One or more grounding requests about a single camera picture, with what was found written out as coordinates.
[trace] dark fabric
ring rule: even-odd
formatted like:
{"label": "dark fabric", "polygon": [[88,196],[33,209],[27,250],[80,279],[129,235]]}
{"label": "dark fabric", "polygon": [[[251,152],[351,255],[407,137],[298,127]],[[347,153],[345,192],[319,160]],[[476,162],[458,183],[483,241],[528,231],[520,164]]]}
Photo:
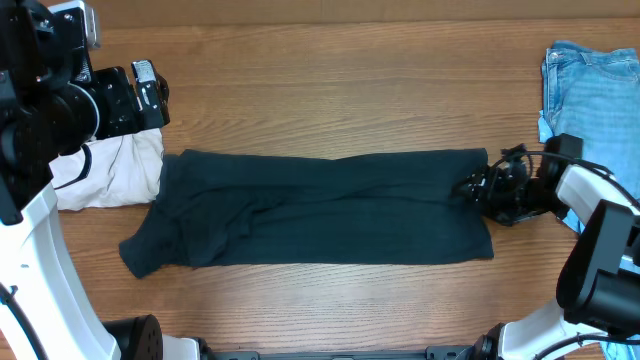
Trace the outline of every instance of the dark fabric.
{"label": "dark fabric", "polygon": [[447,150],[340,160],[185,151],[120,244],[137,277],[164,264],[444,264],[491,258],[489,232],[452,186],[487,153]]}

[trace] wooden table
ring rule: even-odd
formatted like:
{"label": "wooden table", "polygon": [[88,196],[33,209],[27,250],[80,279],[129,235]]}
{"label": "wooden table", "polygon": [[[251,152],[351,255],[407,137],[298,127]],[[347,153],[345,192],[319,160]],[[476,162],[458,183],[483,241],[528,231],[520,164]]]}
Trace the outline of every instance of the wooden table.
{"label": "wooden table", "polygon": [[[94,68],[152,59],[171,87],[166,150],[339,158],[539,149],[540,64],[553,40],[640,47],[640,19],[147,28],[104,33]],[[446,266],[169,267],[135,279],[118,255],[146,206],[64,213],[103,320],[153,313],[215,350],[264,353],[469,344],[555,294],[575,243],[552,216],[490,224],[496,257]],[[0,358],[12,358],[3,341]],[[597,347],[572,358],[600,359]]]}

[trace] folded white cloth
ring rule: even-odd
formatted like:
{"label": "folded white cloth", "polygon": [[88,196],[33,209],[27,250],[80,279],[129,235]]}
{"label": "folded white cloth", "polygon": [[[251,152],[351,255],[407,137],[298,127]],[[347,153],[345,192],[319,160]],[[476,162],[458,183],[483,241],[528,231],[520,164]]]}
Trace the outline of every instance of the folded white cloth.
{"label": "folded white cloth", "polygon": [[[155,200],[160,190],[162,133],[152,129],[87,143],[91,150],[91,171],[86,179],[56,190],[58,209],[114,207],[144,204]],[[81,150],[60,156],[49,165],[53,186],[76,179],[84,166]]]}

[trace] blue denim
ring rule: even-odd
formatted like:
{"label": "blue denim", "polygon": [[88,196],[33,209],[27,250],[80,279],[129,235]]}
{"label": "blue denim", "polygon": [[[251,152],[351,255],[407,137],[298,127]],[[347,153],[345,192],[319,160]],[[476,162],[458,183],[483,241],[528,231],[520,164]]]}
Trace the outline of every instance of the blue denim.
{"label": "blue denim", "polygon": [[[634,49],[597,52],[556,41],[542,63],[544,110],[540,140],[570,134],[584,140],[582,157],[608,167],[640,197],[640,64]],[[565,223],[581,232],[575,213]],[[623,267],[640,273],[630,265]],[[640,360],[640,347],[602,344],[609,360]]]}

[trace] black cloth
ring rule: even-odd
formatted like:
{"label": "black cloth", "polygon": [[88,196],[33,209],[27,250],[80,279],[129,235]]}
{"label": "black cloth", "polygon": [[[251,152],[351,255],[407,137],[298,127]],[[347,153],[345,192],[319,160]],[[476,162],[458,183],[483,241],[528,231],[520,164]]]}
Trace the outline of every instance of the black cloth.
{"label": "black cloth", "polygon": [[444,264],[492,258],[478,211],[451,189],[487,153],[340,160],[192,150],[164,160],[160,193],[120,244],[131,272],[164,264]]}

